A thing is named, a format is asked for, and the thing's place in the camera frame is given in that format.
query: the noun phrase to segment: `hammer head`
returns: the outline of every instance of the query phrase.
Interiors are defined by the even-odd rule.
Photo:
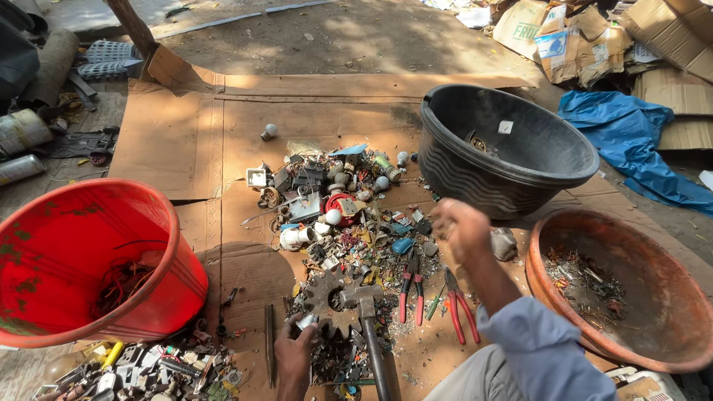
[[[366,285],[364,287],[350,288],[339,293],[339,299],[347,308],[359,305],[361,318],[376,316],[375,300],[384,299],[384,290],[380,285]]]

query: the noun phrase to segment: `metal gear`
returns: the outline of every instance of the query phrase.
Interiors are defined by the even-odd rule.
[[[307,299],[304,305],[311,308],[310,313],[319,317],[317,327],[327,333],[328,338],[334,337],[339,331],[343,338],[349,338],[349,328],[354,328],[361,332],[361,323],[357,309],[335,310],[329,304],[330,295],[337,291],[359,287],[364,281],[362,276],[352,279],[343,274],[342,269],[337,267],[337,272],[324,271],[324,277],[315,276],[313,283],[305,289]]]

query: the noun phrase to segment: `black plastic basin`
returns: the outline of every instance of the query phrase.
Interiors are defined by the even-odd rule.
[[[421,119],[419,167],[426,183],[492,219],[530,214],[599,168],[597,151],[576,128],[495,89],[437,86],[421,102]],[[502,121],[513,122],[510,133],[498,132]],[[473,137],[497,157],[473,147]]]

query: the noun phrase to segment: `red-handled pliers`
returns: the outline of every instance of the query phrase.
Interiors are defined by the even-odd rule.
[[[420,326],[424,321],[424,278],[419,274],[421,262],[419,254],[416,252],[416,247],[411,249],[409,253],[409,262],[404,266],[404,284],[401,286],[401,295],[399,298],[399,309],[401,311],[401,323],[406,322],[406,297],[409,296],[411,289],[411,281],[416,283],[416,293],[419,294],[419,302],[416,305],[416,325]]]
[[[460,303],[463,309],[467,312],[466,316],[468,317],[468,324],[471,325],[473,339],[476,341],[476,344],[480,344],[481,336],[478,334],[478,327],[476,326],[476,319],[473,316],[473,311],[471,311],[468,307],[466,297],[463,295],[463,291],[461,291],[458,287],[458,282],[449,268],[446,268],[446,284],[448,285],[448,299],[451,301],[451,318],[453,319],[453,326],[456,327],[458,341],[461,345],[466,343],[466,336],[463,335],[461,320],[458,318],[458,304]]]

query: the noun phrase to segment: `red plastic bucket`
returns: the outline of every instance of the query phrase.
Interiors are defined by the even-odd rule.
[[[100,178],[47,193],[0,223],[0,344],[166,338],[203,307],[208,279],[155,188]],[[91,306],[118,258],[164,250],[143,286],[109,314]]]

